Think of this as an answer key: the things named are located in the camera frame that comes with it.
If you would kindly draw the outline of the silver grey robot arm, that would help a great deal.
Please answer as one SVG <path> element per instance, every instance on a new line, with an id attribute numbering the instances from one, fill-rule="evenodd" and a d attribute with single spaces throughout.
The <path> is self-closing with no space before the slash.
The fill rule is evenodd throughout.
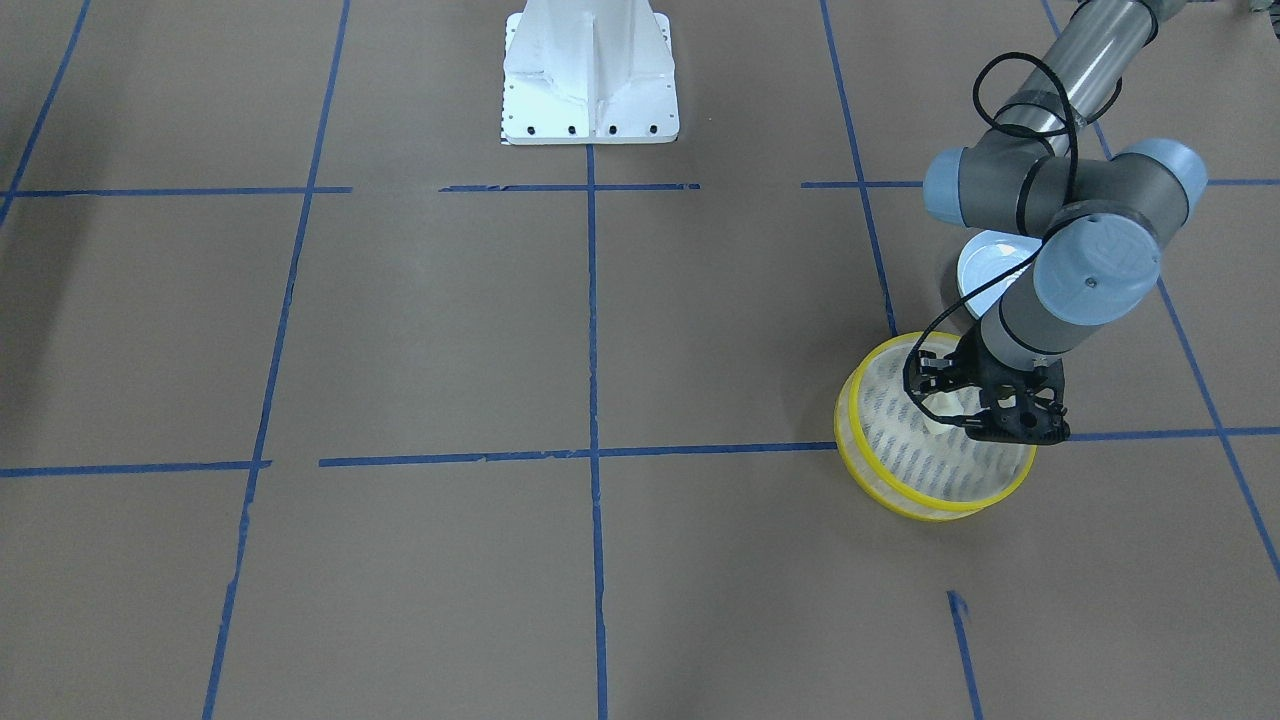
<path id="1" fill-rule="evenodd" d="M 1208 183 L 1202 158 L 1171 138 L 1142 140 L 1105 161 L 1079 155 L 1126 67 L 1181 9 L 1083 1 L 1043 56 L 1004 54 L 1032 73 L 997 111 L 979 110 L 987 131 L 977 143 L 931 163 L 923 196 L 933 218 L 1038 242 L 951 354 L 909 352 L 902 387 L 918 407 L 977 392 L 974 413 L 927 410 L 932 421 L 979 442 L 1043 446 L 1070 436 L 1064 359 L 1155 287 L 1164 250 Z"/>

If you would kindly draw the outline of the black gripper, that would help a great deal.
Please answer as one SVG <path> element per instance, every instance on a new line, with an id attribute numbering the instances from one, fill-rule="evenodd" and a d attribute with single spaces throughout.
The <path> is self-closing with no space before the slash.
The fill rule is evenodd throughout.
<path id="1" fill-rule="evenodd" d="M 978 416 L 980 427 L 963 429 L 969 439 L 1009 445 L 1070 439 L 1061 364 L 1030 370 L 1007 366 L 986 347 L 978 328 L 961 336 L 945 356 L 924 350 L 923 343 L 919 338 L 908 352 L 902 386 L 924 414 L 925 433 L 960 432 L 957 418 Z M 954 392 L 965 387 L 977 387 L 980 393 Z"/>

